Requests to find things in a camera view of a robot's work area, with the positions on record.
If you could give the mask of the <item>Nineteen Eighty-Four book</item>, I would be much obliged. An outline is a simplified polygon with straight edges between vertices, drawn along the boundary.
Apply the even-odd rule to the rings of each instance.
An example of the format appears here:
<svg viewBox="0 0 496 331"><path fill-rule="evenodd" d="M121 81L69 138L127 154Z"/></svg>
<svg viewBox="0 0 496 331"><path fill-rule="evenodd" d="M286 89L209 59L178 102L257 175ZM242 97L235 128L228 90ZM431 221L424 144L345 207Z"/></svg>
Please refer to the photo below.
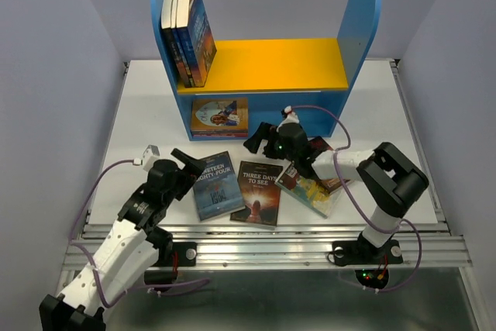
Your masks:
<svg viewBox="0 0 496 331"><path fill-rule="evenodd" d="M202 158L205 169L193 185L200 222L244 209L243 196L228 151Z"/></svg>

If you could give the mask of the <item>Othello picture book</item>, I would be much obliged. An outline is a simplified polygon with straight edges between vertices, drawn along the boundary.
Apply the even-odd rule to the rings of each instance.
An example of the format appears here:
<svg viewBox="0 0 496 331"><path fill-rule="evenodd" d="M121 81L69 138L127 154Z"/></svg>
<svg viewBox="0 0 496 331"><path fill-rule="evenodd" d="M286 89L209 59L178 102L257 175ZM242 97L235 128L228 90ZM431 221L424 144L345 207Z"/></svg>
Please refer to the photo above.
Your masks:
<svg viewBox="0 0 496 331"><path fill-rule="evenodd" d="M198 98L192 103L192 132L247 133L248 129L248 98Z"/></svg>

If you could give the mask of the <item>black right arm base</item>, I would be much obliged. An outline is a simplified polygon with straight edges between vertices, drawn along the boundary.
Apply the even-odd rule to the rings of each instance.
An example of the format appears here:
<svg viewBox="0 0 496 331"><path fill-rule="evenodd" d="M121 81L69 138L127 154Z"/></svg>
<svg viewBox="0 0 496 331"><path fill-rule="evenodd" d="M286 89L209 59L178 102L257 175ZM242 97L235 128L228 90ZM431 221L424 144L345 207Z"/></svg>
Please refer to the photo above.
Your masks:
<svg viewBox="0 0 496 331"><path fill-rule="evenodd" d="M381 248L367 241L338 240L332 243L327 260L338 267L402 264L404 262L397 240L388 240Z"/></svg>

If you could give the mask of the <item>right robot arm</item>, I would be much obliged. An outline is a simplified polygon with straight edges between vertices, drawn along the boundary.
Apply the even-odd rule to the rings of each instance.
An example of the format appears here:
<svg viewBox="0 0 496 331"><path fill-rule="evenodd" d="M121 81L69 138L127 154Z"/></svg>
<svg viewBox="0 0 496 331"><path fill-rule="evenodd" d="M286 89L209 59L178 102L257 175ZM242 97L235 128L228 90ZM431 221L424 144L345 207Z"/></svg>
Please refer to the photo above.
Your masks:
<svg viewBox="0 0 496 331"><path fill-rule="evenodd" d="M337 178L365 185L376 203L371 217L362 215L367 225L356 243L356 251L365 261L374 261L384 253L385 243L429 186L424 172L389 142L372 150L334 150L319 136L310 140L297 122L279 126L262 122L243 146L257 153L264 140L265 157L290 161L302 177L316 181Z"/></svg>

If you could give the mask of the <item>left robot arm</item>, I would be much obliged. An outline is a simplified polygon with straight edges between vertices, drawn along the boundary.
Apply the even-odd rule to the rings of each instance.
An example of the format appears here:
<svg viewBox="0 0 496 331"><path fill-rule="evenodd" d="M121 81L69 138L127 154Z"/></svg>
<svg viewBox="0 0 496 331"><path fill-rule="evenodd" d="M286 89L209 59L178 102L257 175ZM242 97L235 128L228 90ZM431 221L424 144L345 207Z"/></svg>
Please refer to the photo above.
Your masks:
<svg viewBox="0 0 496 331"><path fill-rule="evenodd" d="M123 204L116 220L95 253L73 242L88 262L58 295L47 295L40 303L44 330L104 330L104 312L112 308L154 264L170 264L170 277L163 284L147 284L147 291L166 292L183 284L177 281L178 268L195 263L196 246L175 247L173 236L160 228L167 210L193 187L206 168L198 160L173 149L172 159L160 158L150 146L142 158L134 160L147 172L142 183Z"/></svg>

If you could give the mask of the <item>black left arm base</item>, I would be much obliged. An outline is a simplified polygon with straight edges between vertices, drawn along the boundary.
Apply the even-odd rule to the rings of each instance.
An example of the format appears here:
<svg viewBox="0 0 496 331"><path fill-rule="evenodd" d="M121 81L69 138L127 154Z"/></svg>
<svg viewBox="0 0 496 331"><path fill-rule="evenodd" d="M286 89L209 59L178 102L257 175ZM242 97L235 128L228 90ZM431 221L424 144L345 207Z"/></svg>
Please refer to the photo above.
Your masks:
<svg viewBox="0 0 496 331"><path fill-rule="evenodd" d="M196 265L197 243L175 242L169 248L159 249L159 257L155 264L143 275L144 284L158 285L174 284L178 281L180 267Z"/></svg>

